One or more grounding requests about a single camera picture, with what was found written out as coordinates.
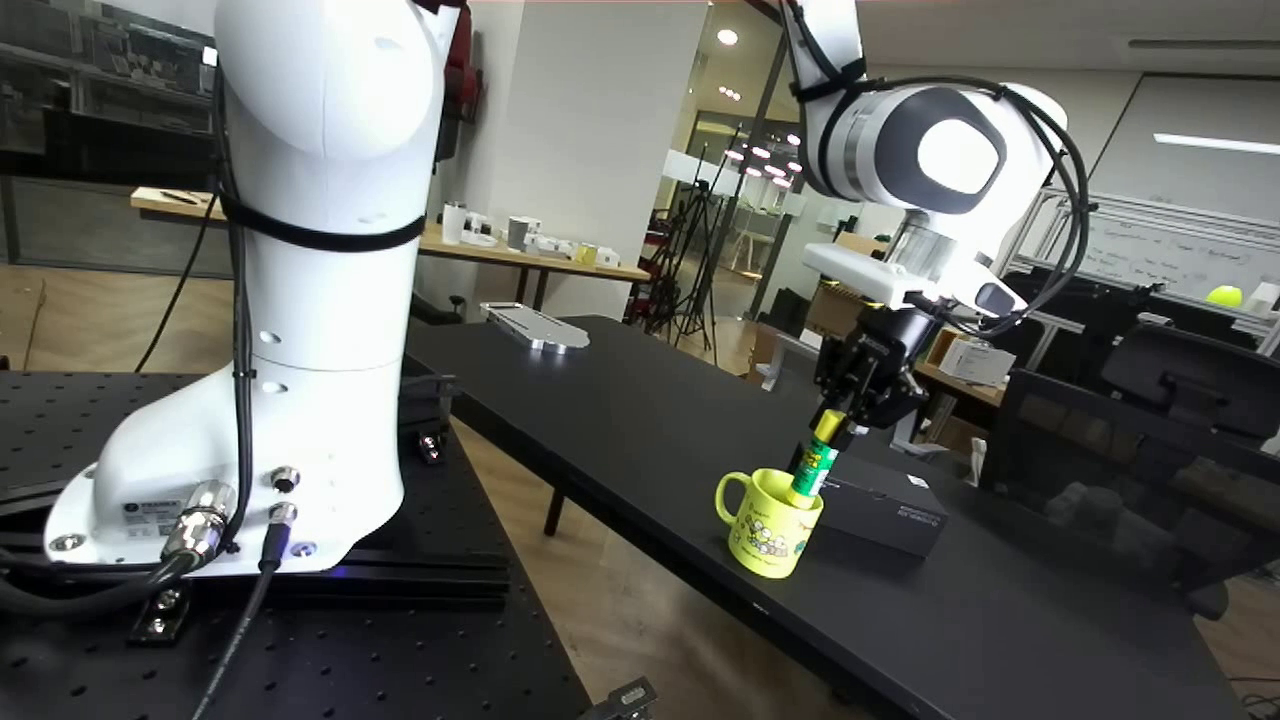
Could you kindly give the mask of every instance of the floor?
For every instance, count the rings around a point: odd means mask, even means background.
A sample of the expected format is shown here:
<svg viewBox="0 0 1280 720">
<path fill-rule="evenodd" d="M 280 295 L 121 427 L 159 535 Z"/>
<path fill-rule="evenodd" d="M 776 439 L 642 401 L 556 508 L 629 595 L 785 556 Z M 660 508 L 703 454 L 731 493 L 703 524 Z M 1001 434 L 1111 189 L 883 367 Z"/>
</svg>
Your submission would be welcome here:
<svg viewBox="0 0 1280 720">
<path fill-rule="evenodd" d="M 169 274 L 0 265 L 0 355 L 12 355 L 12 367 L 23 370 L 133 370 L 169 290 Z M 717 355 L 725 370 L 743 370 L 751 333 L 743 318 L 719 318 L 717 352 L 696 337 L 685 340 L 685 349 L 703 360 Z M 227 283 L 194 281 L 149 370 L 209 370 L 223 360 Z M 460 439 L 591 694 L 607 694 L 616 685 L 650 676 L 660 691 L 660 720 L 870 717 L 852 705 L 837 705 L 799 665 L 582 508 L 570 508 L 561 535 L 544 540 L 539 516 L 547 483 L 471 427 L 460 427 Z M 1235 580 L 1232 617 L 1201 628 L 1244 691 L 1278 691 L 1278 582 Z"/>
</svg>

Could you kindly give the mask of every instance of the ceiling light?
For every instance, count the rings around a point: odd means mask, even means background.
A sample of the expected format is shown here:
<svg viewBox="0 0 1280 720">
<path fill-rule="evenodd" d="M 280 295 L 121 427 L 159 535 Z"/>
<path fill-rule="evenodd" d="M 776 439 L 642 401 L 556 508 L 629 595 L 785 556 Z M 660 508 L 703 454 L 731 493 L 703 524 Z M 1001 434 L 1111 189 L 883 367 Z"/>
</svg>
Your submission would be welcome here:
<svg viewBox="0 0 1280 720">
<path fill-rule="evenodd" d="M 1280 144 L 1227 140 L 1227 135 L 1177 135 L 1177 133 L 1156 133 L 1156 144 L 1174 144 L 1174 147 L 1218 147 L 1218 150 L 1249 150 L 1249 155 L 1280 155 Z"/>
</svg>

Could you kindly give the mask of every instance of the yellow mug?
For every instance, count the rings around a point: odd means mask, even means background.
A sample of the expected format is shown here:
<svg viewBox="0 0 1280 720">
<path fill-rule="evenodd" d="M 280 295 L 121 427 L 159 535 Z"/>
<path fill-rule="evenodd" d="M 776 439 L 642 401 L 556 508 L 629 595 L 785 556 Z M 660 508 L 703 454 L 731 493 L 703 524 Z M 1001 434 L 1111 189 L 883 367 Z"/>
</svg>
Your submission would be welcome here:
<svg viewBox="0 0 1280 720">
<path fill-rule="evenodd" d="M 730 513 L 730 483 L 743 483 L 743 498 Z M 797 572 L 825 498 L 797 496 L 791 470 L 756 468 L 730 470 L 717 483 L 717 516 L 730 524 L 730 552 L 756 577 L 785 580 Z"/>
</svg>

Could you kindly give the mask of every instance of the ceiling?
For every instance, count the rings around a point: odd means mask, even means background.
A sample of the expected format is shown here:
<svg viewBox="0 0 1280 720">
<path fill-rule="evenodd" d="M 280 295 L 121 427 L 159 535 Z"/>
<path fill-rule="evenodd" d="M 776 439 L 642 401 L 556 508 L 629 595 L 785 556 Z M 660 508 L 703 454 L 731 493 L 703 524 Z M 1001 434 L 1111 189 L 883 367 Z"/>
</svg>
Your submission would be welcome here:
<svg viewBox="0 0 1280 720">
<path fill-rule="evenodd" d="M 1280 0 L 860 0 L 860 22 L 874 68 L 1280 77 Z M 779 29 L 749 0 L 714 0 L 694 72 L 701 106 L 751 114 L 776 40 Z M 791 95 L 776 92 L 770 114 L 797 118 Z"/>
</svg>

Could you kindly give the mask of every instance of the black tabletop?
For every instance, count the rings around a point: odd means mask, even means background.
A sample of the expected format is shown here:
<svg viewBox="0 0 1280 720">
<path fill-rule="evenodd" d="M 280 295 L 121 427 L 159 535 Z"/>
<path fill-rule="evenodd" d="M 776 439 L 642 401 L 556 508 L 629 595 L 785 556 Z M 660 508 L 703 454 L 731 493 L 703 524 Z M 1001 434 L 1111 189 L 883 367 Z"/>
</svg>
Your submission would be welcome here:
<svg viewBox="0 0 1280 720">
<path fill-rule="evenodd" d="M 121 416 L 179 380 L 3 375 L 0 496 L 41 493 L 84 468 Z M 437 556 L 511 556 L 464 450 L 406 468 L 415 540 Z M 133 646 L 133 617 L 23 624 L 0 617 L 0 717 L 194 717 L 241 617 L 194 606 L 178 646 Z M 254 624 L 211 717 L 556 717 L 589 694 L 518 556 L 506 606 L 275 603 Z"/>
<path fill-rule="evenodd" d="M 875 439 L 852 442 L 839 470 L 936 483 L 950 527 L 926 563 L 839 540 L 811 543 L 779 582 L 742 572 L 714 488 L 785 462 L 811 405 L 637 326 L 576 323 L 591 349 L 570 355 L 533 355 L 490 323 L 415 323 L 408 355 L 460 375 L 469 424 L 832 685 L 913 717 L 1242 717 L 1177 595 Z"/>
</svg>

